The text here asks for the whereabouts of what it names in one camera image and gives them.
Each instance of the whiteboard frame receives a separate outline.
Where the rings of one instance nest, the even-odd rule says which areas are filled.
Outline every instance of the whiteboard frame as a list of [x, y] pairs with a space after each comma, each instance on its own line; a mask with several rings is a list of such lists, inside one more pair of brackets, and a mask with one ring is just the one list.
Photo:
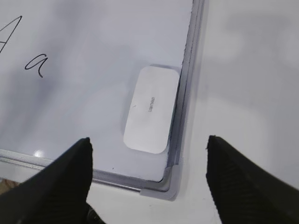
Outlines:
[[[196, 49], [199, 41], [202, 14], [205, 0], [194, 0], [186, 40], [184, 61], [181, 71], [176, 109], [174, 113], [170, 149], [164, 177], [160, 182], [153, 182], [123, 175], [112, 174], [105, 171], [93, 170], [93, 181], [118, 188], [128, 189], [140, 193], [143, 196], [150, 196], [164, 200], [173, 200], [177, 194], [182, 168], [180, 153], [184, 136], [185, 117], [189, 109], [189, 96], [193, 65], [196, 57]], [[17, 166], [42, 170], [52, 161], [23, 155], [6, 150], [0, 150], [0, 161], [11, 163]]]

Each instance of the black marker writing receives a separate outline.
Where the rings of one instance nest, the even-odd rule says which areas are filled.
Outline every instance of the black marker writing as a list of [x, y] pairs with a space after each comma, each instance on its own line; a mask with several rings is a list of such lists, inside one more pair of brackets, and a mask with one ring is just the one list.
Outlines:
[[3, 27], [2, 29], [0, 29], [0, 32], [6, 28], [8, 28], [11, 24], [15, 24], [13, 31], [10, 33], [10, 35], [8, 36], [7, 39], [5, 40], [0, 40], [0, 53], [2, 52], [2, 50], [4, 49], [5, 45], [7, 44], [7, 42], [9, 41], [9, 39], [11, 38], [11, 36], [13, 35], [15, 29], [17, 29], [17, 26], [19, 25], [20, 21], [22, 19], [22, 16], [19, 16], [18, 18], [12, 20], [9, 24], [7, 24], [5, 27]]
[[43, 66], [43, 64], [48, 60], [48, 57], [46, 54], [41, 54], [39, 56], [36, 56], [35, 58], [33, 58], [26, 66], [25, 66], [25, 69], [26, 70], [29, 70], [29, 69], [32, 69], [33, 67], [39, 65], [39, 68], [38, 68], [38, 74], [41, 78], [43, 78], [43, 76], [41, 75], [41, 68]]

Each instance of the whiteboard surface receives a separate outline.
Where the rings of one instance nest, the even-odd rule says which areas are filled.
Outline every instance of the whiteboard surface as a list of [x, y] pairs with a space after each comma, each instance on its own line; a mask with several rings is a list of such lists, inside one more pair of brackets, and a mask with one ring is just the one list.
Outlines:
[[1, 0], [0, 30], [22, 18], [0, 31], [0, 148], [53, 160], [88, 136], [94, 169], [161, 180], [168, 150], [129, 149], [123, 132], [139, 71], [181, 69], [191, 9], [191, 0]]

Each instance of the black textured pad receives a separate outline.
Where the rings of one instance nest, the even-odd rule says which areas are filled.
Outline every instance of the black textured pad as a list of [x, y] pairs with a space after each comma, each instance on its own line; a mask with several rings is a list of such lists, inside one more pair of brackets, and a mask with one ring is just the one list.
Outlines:
[[299, 191], [220, 137], [207, 145], [207, 182], [223, 224], [299, 224]]
[[93, 177], [93, 148], [79, 140], [43, 171], [0, 197], [0, 224], [81, 224]]

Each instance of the whiteboard eraser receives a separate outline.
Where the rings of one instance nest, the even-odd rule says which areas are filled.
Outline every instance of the whiteboard eraser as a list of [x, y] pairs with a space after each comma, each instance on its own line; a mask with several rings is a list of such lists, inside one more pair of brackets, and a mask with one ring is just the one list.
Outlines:
[[168, 68], [140, 71], [123, 137], [127, 147], [154, 154], [166, 149], [179, 78]]

